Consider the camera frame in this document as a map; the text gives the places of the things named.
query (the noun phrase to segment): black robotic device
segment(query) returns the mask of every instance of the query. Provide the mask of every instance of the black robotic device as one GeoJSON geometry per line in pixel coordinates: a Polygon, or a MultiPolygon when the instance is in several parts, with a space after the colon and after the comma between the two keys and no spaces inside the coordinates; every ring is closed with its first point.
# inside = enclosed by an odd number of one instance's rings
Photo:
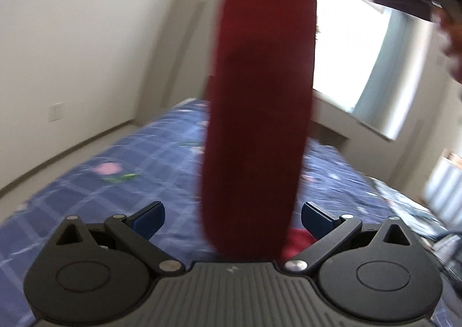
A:
{"type": "Polygon", "coordinates": [[[396,216],[365,225],[306,203],[319,241],[288,262],[190,269],[149,243],[164,218],[160,202],[102,224],[68,216],[25,277],[35,327],[433,325],[440,274],[396,216]]]}

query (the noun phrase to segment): red cloth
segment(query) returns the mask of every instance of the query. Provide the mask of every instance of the red cloth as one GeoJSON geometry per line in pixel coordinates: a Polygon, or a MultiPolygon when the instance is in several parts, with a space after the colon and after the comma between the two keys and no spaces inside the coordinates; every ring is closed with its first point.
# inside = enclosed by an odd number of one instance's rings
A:
{"type": "Polygon", "coordinates": [[[316,242],[306,229],[290,228],[287,234],[287,242],[282,251],[281,259],[286,262],[316,242]]]}
{"type": "Polygon", "coordinates": [[[310,122],[316,0],[225,0],[202,169],[225,260],[281,257],[310,122]]]}

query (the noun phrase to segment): blue bedspread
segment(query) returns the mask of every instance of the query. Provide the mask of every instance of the blue bedspread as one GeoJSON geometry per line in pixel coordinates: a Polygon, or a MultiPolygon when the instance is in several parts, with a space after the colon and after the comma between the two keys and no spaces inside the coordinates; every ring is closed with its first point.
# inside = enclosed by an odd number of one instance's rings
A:
{"type": "MultiPolygon", "coordinates": [[[[189,264],[211,258],[197,216],[197,187],[207,104],[193,101],[176,108],[100,155],[58,178],[34,195],[0,227],[0,327],[23,327],[34,321],[22,292],[22,280],[41,247],[67,215],[102,222],[115,213],[130,215],[152,201],[166,209],[165,225],[152,242],[189,264]],[[110,183],[94,172],[117,162],[125,173],[139,175],[110,183]]],[[[390,209],[331,147],[310,142],[306,149],[294,226],[299,211],[314,201],[338,215],[352,213],[364,222],[381,222],[390,209]]]]}

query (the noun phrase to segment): silver bolt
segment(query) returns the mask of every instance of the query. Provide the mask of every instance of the silver bolt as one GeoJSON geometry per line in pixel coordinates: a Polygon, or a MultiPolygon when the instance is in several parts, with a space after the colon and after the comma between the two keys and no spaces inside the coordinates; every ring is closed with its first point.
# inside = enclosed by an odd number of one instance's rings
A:
{"type": "Polygon", "coordinates": [[[181,269],[181,263],[177,260],[164,260],[159,263],[159,268],[165,272],[175,272],[181,269]]]}
{"type": "Polygon", "coordinates": [[[303,272],[308,268],[308,263],[304,260],[292,259],[284,264],[284,268],[290,272],[303,272]]]}

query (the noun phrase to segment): floor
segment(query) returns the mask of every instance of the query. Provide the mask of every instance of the floor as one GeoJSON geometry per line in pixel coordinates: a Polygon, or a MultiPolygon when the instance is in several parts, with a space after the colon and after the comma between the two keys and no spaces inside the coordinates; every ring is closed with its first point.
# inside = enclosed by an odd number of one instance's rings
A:
{"type": "Polygon", "coordinates": [[[66,173],[74,166],[87,161],[97,155],[105,148],[112,145],[119,139],[132,134],[138,130],[138,126],[127,125],[106,136],[95,140],[94,142],[72,152],[70,155],[60,159],[56,163],[41,170],[36,175],[27,179],[8,194],[0,198],[0,223],[2,223],[10,214],[17,209],[25,200],[30,198],[36,192],[40,191],[54,179],[66,173]]]}

